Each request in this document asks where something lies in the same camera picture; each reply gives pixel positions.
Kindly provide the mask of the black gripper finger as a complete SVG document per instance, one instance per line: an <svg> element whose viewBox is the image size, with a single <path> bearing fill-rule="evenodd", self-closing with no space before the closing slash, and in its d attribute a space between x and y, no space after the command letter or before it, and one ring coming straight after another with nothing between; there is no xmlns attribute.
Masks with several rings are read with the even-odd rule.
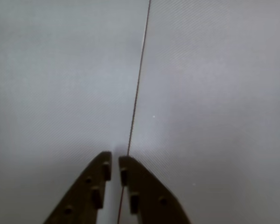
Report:
<svg viewBox="0 0 280 224"><path fill-rule="evenodd" d="M121 185L127 188L130 213L139 224L190 224L174 194L143 164L119 157Z"/></svg>
<svg viewBox="0 0 280 224"><path fill-rule="evenodd" d="M75 180L46 224L95 224L103 208L105 184L111 180L112 153L99 153Z"/></svg>

